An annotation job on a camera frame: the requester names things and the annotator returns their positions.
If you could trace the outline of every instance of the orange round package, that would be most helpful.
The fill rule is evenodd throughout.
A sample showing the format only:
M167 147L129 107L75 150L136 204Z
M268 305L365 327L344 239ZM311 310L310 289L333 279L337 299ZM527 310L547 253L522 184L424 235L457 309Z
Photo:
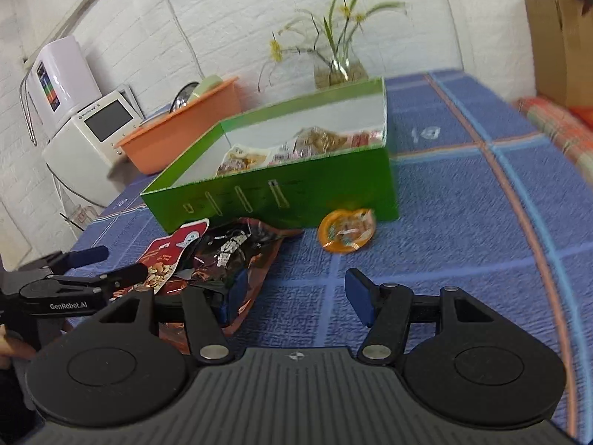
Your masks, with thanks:
M377 223L372 209L337 209L323 218L317 238L331 253L351 253L364 246L375 234Z

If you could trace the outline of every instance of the orange plastic basin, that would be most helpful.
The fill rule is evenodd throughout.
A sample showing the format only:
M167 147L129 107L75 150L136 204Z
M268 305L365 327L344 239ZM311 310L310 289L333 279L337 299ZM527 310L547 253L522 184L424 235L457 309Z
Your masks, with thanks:
M143 174L162 171L218 121L241 113L237 78L225 80L188 105L140 127L116 146Z

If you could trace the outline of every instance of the white appliance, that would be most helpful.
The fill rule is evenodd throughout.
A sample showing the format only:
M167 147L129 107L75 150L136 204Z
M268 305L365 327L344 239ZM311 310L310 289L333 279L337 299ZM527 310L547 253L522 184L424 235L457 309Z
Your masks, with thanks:
M64 187L107 207L138 175L116 144L142 120L115 90L70 117L47 144L43 157Z
M72 35L42 48L26 85L50 139L70 117L101 97L91 69Z

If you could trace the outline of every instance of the circular black disc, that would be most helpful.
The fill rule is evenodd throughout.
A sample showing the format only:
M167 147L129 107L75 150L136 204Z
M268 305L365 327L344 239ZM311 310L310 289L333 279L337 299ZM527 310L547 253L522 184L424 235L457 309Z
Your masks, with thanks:
M566 381L558 356L514 326L496 333L487 327L444 332L416 346L403 370L411 391L440 415L473 426L551 417Z
M27 385L51 419L115 426L166 406L186 375L183 355L173 346L130 325L101 324L92 336L73 333L43 349L29 367Z

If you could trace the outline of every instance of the green box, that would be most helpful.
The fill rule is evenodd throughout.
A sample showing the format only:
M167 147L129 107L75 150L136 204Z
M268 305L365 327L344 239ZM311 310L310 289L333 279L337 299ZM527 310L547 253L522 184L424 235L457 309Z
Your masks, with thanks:
M299 130L383 130L383 141L215 177L233 144L267 148ZM330 88L265 106L216 124L142 193L156 220L172 233L209 218L213 225L254 217L278 228L316 227L335 209L374 209L379 221L398 218L387 142L383 79Z

